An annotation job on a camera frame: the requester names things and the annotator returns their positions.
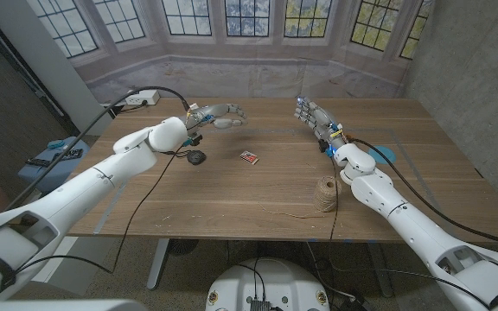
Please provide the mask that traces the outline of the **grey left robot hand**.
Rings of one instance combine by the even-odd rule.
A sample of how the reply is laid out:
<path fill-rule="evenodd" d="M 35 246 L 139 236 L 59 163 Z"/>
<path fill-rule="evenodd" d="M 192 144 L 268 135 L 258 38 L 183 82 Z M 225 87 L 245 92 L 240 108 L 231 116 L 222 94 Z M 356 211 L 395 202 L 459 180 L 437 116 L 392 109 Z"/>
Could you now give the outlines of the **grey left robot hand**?
<path fill-rule="evenodd" d="M 236 104 L 206 105 L 188 111 L 185 121 L 188 131 L 197 131 L 207 124 L 217 129 L 227 129 L 247 124 L 247 116 Z"/>

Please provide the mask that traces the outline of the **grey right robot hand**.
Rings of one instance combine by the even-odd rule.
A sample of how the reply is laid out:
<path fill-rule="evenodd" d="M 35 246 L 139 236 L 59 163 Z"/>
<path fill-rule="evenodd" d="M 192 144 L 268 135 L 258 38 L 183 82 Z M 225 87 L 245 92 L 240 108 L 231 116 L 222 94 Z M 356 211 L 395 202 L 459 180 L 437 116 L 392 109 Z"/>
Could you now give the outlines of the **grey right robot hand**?
<path fill-rule="evenodd" d="M 337 149 L 348 143 L 342 125 L 329 111 L 309 98 L 297 97 L 294 116 L 312 129 L 321 153 L 332 156 Z"/>

